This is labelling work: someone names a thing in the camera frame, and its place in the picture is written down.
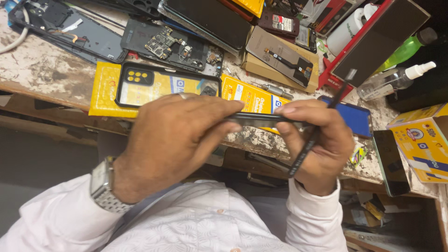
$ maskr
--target green bottle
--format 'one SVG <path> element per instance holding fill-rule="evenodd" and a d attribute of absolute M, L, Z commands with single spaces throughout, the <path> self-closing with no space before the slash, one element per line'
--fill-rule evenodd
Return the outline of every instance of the green bottle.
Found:
<path fill-rule="evenodd" d="M 408 38 L 375 72 L 377 74 L 393 65 L 400 64 L 414 55 L 421 46 L 429 45 L 437 39 L 437 33 L 432 28 L 419 31 L 415 36 Z"/>

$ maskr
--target watch face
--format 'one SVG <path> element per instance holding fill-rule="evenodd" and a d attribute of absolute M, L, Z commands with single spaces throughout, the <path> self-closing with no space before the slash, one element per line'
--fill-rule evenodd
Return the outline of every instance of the watch face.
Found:
<path fill-rule="evenodd" d="M 107 172 L 106 172 L 106 163 L 101 162 L 95 169 L 92 171 L 92 179 L 90 180 L 90 193 L 96 192 L 103 185 L 107 183 Z"/>

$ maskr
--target floor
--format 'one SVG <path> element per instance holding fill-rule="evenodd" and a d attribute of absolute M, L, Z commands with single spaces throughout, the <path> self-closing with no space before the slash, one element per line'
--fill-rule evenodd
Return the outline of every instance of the floor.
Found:
<path fill-rule="evenodd" d="M 97 164 L 96 147 L 0 127 L 0 237 L 19 218 L 22 204 Z"/>

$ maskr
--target stylus pen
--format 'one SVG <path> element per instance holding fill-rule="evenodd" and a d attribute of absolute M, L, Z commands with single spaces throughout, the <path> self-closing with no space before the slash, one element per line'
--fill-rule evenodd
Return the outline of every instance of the stylus pen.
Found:
<path fill-rule="evenodd" d="M 340 88 L 339 92 L 335 95 L 335 97 L 333 97 L 333 101 L 328 105 L 327 108 L 334 109 L 336 107 L 336 105 L 339 103 L 342 93 L 344 93 L 345 88 L 348 85 L 348 81 L 353 80 L 356 71 L 357 71 L 356 69 L 350 69 L 349 74 L 347 75 L 347 77 L 345 77 L 344 82 L 342 83 L 342 87 Z M 291 170 L 289 170 L 290 178 L 294 177 L 296 172 L 299 170 L 306 156 L 308 155 L 312 147 L 316 144 L 316 142 L 319 140 L 319 136 L 320 136 L 320 127 L 318 126 L 314 127 L 310 137 L 308 138 L 305 145 L 303 145 L 302 150 L 300 151 L 299 155 L 297 155 L 296 160 L 291 166 Z"/>

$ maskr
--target hand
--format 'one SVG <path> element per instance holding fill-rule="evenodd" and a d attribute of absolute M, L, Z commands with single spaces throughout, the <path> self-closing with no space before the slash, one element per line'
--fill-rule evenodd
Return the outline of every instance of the hand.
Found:
<path fill-rule="evenodd" d="M 243 106 L 237 100 L 196 95 L 184 100 L 176 94 L 142 106 L 126 150 L 113 163 L 114 195 L 136 203 L 188 177 L 228 133 L 242 130 L 221 121 Z"/>
<path fill-rule="evenodd" d="M 318 145 L 308 153 L 294 176 L 305 189 L 314 195 L 326 196 L 333 192 L 336 178 L 342 172 L 354 149 L 353 134 L 339 112 L 328 109 L 319 100 L 298 100 L 279 107 L 275 113 L 320 126 Z M 302 137 L 291 123 L 277 123 L 277 130 L 283 137 L 293 160 L 301 151 L 307 138 Z"/>

